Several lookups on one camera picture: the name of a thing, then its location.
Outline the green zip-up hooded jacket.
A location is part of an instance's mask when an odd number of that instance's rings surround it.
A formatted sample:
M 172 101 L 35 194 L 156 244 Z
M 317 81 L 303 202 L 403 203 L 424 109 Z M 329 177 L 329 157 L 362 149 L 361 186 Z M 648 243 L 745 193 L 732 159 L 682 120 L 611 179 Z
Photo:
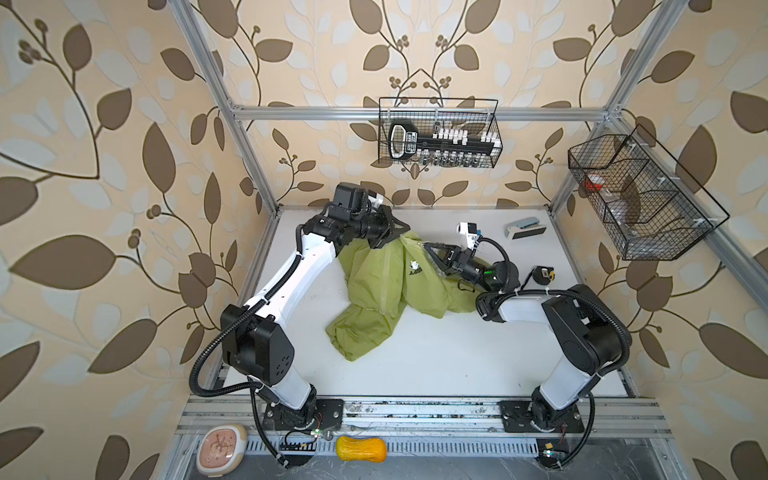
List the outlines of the green zip-up hooded jacket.
M 476 310 L 481 289 L 441 273 L 414 233 L 380 249 L 356 239 L 341 250 L 338 260 L 350 305 L 326 327 L 326 334 L 348 361 L 389 339 L 408 307 L 437 319 L 448 312 Z

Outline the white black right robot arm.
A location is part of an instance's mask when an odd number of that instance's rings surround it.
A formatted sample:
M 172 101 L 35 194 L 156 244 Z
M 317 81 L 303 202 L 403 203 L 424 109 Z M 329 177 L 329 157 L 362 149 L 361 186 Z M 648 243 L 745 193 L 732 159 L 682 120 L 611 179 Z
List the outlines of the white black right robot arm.
M 426 242 L 423 249 L 432 264 L 480 294 L 475 308 L 485 321 L 544 323 L 554 334 L 561 356 L 549 377 L 531 394 L 524 418 L 535 429 L 551 432 L 575 412 L 607 374 L 623 367 L 630 354 L 631 334 L 616 314 L 585 284 L 568 289 L 526 289 L 519 270 L 497 242 L 481 237 L 502 255 L 487 264 L 474 248 Z

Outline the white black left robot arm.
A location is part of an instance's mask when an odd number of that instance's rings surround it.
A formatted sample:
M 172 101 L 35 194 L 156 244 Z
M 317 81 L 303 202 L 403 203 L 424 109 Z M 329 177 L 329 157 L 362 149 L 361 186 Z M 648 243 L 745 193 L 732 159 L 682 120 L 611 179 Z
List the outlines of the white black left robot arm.
M 205 347 L 189 376 L 192 394 L 214 398 L 241 390 L 280 406 L 304 426 L 315 416 L 316 389 L 292 366 L 295 349 L 284 328 L 319 274 L 356 239 L 380 249 L 410 230 L 384 197 L 358 184 L 342 182 L 334 197 L 295 231 L 295 249 L 276 275 L 244 306 L 228 306 L 220 333 Z M 206 360 L 217 348 L 223 360 L 246 377 L 217 389 L 200 384 Z

